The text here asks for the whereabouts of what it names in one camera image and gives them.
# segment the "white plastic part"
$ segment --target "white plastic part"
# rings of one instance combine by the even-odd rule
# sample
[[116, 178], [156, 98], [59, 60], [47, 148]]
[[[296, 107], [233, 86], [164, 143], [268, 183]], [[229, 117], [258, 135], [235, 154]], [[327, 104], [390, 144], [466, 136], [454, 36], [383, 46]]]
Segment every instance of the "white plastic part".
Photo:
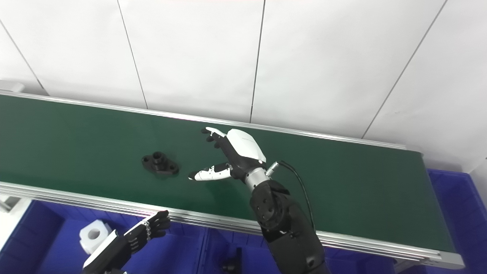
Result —
[[9, 206], [7, 203], [0, 200], [0, 212], [9, 213], [12, 210], [12, 207]]
[[231, 129], [226, 134], [226, 137], [240, 156], [256, 159], [262, 162], [266, 161], [261, 148], [254, 138], [247, 132]]
[[79, 231], [79, 244], [86, 254], [93, 254], [111, 232], [112, 229], [108, 224], [95, 220]]
[[212, 128], [212, 127], [206, 127], [206, 130], [210, 131], [210, 135], [212, 135], [213, 133], [216, 133], [218, 135], [220, 135], [221, 137], [225, 137], [226, 134], [221, 132], [220, 130], [216, 129], [216, 128]]
[[221, 180], [230, 177], [230, 168], [215, 172], [215, 166], [211, 166], [208, 171], [201, 170], [194, 176], [195, 181]]
[[0, 90], [11, 92], [22, 92], [25, 86], [19, 82], [0, 80]]
[[462, 257], [457, 253], [440, 251], [441, 260], [429, 259], [422, 262], [422, 265], [429, 265], [435, 267], [442, 267], [447, 269], [462, 269], [465, 268], [465, 263]]

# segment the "robotic hand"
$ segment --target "robotic hand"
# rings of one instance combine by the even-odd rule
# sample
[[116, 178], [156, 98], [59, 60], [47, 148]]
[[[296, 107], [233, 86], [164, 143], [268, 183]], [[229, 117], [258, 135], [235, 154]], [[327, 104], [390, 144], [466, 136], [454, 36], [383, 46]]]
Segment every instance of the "robotic hand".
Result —
[[127, 274], [120, 270], [131, 255], [141, 250], [150, 239], [166, 235], [170, 226], [168, 211], [159, 211], [134, 225], [123, 236], [116, 230], [85, 261], [82, 274]]
[[228, 162], [191, 172], [189, 179], [241, 180], [252, 193], [250, 207], [281, 273], [329, 273], [323, 247], [313, 227], [289, 191], [269, 177], [277, 164], [266, 171], [266, 158], [254, 138], [238, 129], [224, 134], [206, 127], [202, 133], [209, 134], [206, 140], [215, 141], [215, 148], [222, 149]]

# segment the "black metal part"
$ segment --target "black metal part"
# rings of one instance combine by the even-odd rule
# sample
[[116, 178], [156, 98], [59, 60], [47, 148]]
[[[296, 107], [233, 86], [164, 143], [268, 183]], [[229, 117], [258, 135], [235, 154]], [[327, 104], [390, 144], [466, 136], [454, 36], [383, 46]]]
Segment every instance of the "black metal part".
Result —
[[123, 236], [117, 236], [81, 274], [103, 274], [121, 269], [131, 258], [130, 244]]
[[148, 171], [157, 174], [171, 175], [179, 172], [179, 166], [160, 151], [142, 157], [142, 165]]
[[242, 274], [242, 248], [237, 248], [235, 257], [223, 262], [222, 271], [229, 274]]

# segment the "robot finger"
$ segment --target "robot finger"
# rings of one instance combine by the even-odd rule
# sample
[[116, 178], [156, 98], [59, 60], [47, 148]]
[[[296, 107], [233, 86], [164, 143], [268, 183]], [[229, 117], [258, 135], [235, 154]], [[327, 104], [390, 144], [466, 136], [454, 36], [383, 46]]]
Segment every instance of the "robot finger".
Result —
[[195, 181], [220, 180], [230, 177], [230, 165], [221, 163], [200, 171], [190, 172], [188, 178]]
[[168, 218], [169, 216], [169, 211], [164, 210], [164, 211], [158, 211], [156, 214], [151, 215], [149, 218], [146, 218], [148, 222], [157, 222], [159, 220]]
[[164, 221], [154, 223], [151, 228], [154, 230], [168, 229], [171, 226], [171, 220], [166, 219]]
[[214, 139], [225, 137], [226, 134], [221, 132], [220, 130], [212, 127], [205, 127], [202, 131], [202, 133], [208, 134], [210, 133], [210, 136], [212, 136]]
[[135, 227], [132, 227], [129, 231], [127, 231], [124, 236], [128, 242], [132, 242], [134, 239], [137, 239], [141, 234], [146, 231], [144, 225], [138, 224]]
[[150, 234], [150, 237], [151, 238], [160, 238], [160, 237], [164, 237], [166, 235], [166, 232], [164, 230], [161, 230], [161, 231], [156, 231], [152, 234]]

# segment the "blue bin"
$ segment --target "blue bin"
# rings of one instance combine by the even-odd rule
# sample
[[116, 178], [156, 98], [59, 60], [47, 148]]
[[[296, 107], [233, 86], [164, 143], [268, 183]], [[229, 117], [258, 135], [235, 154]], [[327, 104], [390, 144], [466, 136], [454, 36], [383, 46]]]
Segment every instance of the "blue bin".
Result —
[[[88, 255], [79, 231], [96, 219], [120, 232], [141, 217], [33, 201], [0, 252], [1, 274], [79, 274]], [[134, 274], [196, 273], [206, 228], [171, 223], [123, 268]]]
[[487, 211], [470, 175], [428, 170], [455, 248], [465, 268], [448, 270], [427, 266], [403, 274], [487, 274]]
[[[203, 243], [198, 274], [224, 274], [223, 262], [242, 249], [243, 274], [280, 274], [264, 238], [238, 232], [209, 229]], [[332, 274], [394, 274], [394, 259], [348, 250], [326, 248], [326, 264]]]
[[[33, 201], [0, 251], [0, 274], [78, 274], [88, 255], [79, 230], [101, 219], [123, 233], [142, 218]], [[132, 274], [224, 274], [221, 265], [242, 249], [243, 274], [279, 274], [261, 235], [171, 223], [123, 268]], [[393, 274], [393, 259], [327, 248], [333, 274]]]

